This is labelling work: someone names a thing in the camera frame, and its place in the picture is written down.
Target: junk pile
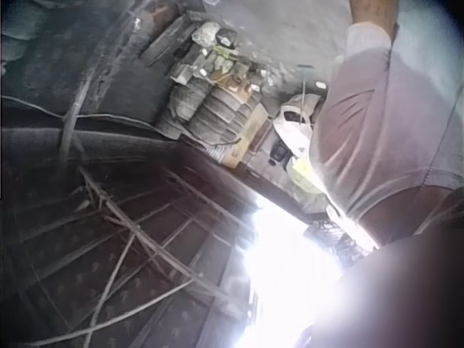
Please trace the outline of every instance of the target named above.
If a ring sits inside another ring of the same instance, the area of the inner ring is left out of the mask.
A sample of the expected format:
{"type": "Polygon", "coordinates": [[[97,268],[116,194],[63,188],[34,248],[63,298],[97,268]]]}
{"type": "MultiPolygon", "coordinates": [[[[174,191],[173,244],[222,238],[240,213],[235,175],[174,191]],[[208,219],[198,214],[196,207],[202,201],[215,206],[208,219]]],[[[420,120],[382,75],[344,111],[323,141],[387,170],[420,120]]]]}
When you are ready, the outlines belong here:
{"type": "Polygon", "coordinates": [[[243,57],[237,33],[216,22],[179,17],[140,58],[148,66],[173,51],[177,84],[154,124],[167,138],[189,138],[218,162],[235,167],[268,118],[260,104],[266,66],[243,57]]]}

